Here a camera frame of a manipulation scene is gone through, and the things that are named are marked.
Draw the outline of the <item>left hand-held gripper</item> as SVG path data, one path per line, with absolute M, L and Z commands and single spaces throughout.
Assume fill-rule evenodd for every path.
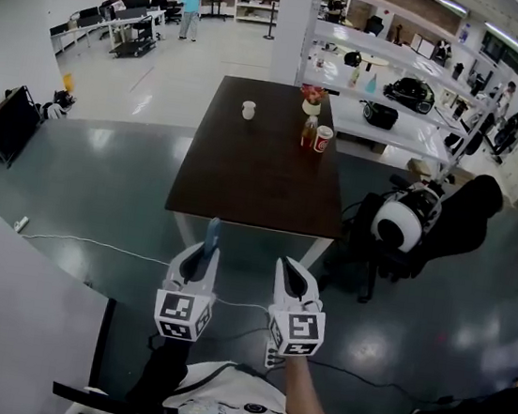
M 205 253 L 204 242 L 190 245 L 170 262 L 157 291 L 154 320 L 164 338 L 196 342 L 211 321 L 213 287 L 220 248 Z

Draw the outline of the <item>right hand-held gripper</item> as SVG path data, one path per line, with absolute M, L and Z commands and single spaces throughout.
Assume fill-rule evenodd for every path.
M 326 314 L 318 282 L 292 257 L 276 262 L 269 331 L 280 356 L 309 357 L 324 342 Z

